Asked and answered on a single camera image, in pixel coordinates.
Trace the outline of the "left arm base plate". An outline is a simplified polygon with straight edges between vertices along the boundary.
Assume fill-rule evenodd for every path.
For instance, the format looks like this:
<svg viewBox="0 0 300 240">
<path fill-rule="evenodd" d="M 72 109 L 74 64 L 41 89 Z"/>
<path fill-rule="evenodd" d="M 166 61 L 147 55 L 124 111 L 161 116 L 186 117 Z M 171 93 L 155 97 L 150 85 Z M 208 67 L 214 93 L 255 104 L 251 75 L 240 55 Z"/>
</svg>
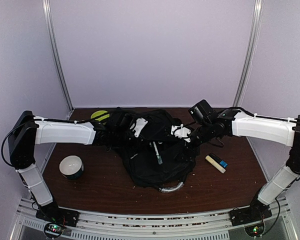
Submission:
<svg viewBox="0 0 300 240">
<path fill-rule="evenodd" d="M 47 222 L 56 223 L 63 226 L 76 227 L 80 213 L 59 207 L 40 207 L 35 217 Z"/>
</svg>

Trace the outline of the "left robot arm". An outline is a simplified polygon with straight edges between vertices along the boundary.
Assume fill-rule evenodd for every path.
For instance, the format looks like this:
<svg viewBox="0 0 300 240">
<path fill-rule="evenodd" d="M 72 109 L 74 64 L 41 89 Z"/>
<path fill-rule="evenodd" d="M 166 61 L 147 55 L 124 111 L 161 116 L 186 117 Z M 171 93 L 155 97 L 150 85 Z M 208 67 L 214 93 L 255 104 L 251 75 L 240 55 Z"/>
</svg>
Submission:
<svg viewBox="0 0 300 240">
<path fill-rule="evenodd" d="M 131 110 L 116 108 L 85 120 L 62 120 L 35 116 L 24 111 L 4 137 L 0 153 L 3 162 L 14 168 L 43 215 L 60 214 L 55 197 L 37 167 L 36 145 L 81 144 L 122 147 L 142 142 L 141 132 L 147 121 Z"/>
</svg>

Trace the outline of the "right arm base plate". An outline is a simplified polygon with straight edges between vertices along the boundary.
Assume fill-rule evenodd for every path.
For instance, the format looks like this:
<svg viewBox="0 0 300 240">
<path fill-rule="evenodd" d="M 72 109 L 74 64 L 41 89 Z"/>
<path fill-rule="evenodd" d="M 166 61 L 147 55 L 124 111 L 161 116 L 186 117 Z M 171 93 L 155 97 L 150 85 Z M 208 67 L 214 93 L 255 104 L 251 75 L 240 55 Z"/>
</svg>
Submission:
<svg viewBox="0 0 300 240">
<path fill-rule="evenodd" d="M 259 222 L 271 216 L 272 212 L 267 207 L 257 208 L 248 206 L 244 208 L 234 208 L 229 212 L 229 218 L 233 227 Z"/>
</svg>

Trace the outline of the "black white pen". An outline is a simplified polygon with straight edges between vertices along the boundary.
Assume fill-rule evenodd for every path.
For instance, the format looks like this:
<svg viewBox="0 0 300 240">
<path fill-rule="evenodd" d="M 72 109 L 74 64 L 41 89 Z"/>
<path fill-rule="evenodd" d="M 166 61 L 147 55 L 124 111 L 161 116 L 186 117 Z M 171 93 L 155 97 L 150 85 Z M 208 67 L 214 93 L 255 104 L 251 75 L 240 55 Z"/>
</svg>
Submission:
<svg viewBox="0 0 300 240">
<path fill-rule="evenodd" d="M 153 147 L 154 147 L 154 150 L 155 150 L 157 162 L 158 162 L 159 165 L 162 165 L 163 164 L 163 160 L 162 160 L 162 157 L 161 157 L 161 155 L 159 153 L 157 144 L 155 142 L 153 142 Z"/>
</svg>

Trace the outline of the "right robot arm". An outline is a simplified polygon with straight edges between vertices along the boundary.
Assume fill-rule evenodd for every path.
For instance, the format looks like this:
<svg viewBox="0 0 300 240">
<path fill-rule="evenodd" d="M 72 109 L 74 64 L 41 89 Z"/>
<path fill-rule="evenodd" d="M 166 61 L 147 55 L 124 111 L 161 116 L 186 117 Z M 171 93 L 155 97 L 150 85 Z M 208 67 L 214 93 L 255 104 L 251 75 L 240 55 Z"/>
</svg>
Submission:
<svg viewBox="0 0 300 240">
<path fill-rule="evenodd" d="M 190 142 L 196 147 L 224 136 L 251 137 L 290 147 L 285 164 L 251 201 L 249 207 L 252 211 L 264 211 L 300 179 L 300 115 L 296 118 L 263 116 L 242 107 L 229 107 L 216 112 L 204 99 L 188 112 L 200 125 L 190 134 Z"/>
</svg>

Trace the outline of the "black student backpack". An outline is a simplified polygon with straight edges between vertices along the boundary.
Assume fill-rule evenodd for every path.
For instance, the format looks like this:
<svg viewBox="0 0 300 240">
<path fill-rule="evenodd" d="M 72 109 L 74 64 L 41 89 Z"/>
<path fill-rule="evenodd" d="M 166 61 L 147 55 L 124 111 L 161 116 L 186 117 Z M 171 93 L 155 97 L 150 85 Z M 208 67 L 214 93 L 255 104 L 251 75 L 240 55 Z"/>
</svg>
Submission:
<svg viewBox="0 0 300 240">
<path fill-rule="evenodd" d="M 130 127 L 138 118 L 148 121 L 139 137 Z M 121 158 L 132 181 L 139 187 L 151 187 L 162 193 L 182 188 L 196 166 L 198 146 L 171 135 L 172 126 L 182 121 L 164 109 L 135 112 L 117 107 L 110 113 L 105 126 L 111 131 L 111 148 Z M 156 143 L 163 163 L 158 164 L 153 146 Z"/>
</svg>

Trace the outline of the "blue black marker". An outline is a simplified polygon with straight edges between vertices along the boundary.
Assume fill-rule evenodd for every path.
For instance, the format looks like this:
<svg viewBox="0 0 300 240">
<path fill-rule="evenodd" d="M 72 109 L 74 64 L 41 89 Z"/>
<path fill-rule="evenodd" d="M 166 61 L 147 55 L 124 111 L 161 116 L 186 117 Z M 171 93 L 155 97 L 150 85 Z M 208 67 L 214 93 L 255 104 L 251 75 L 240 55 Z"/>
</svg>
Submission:
<svg viewBox="0 0 300 240">
<path fill-rule="evenodd" d="M 224 169 L 227 168 L 228 164 L 221 159 L 220 157 L 218 157 L 217 155 L 215 155 L 214 153 L 210 153 L 209 156 L 215 161 L 217 162 L 221 167 L 223 167 Z"/>
</svg>

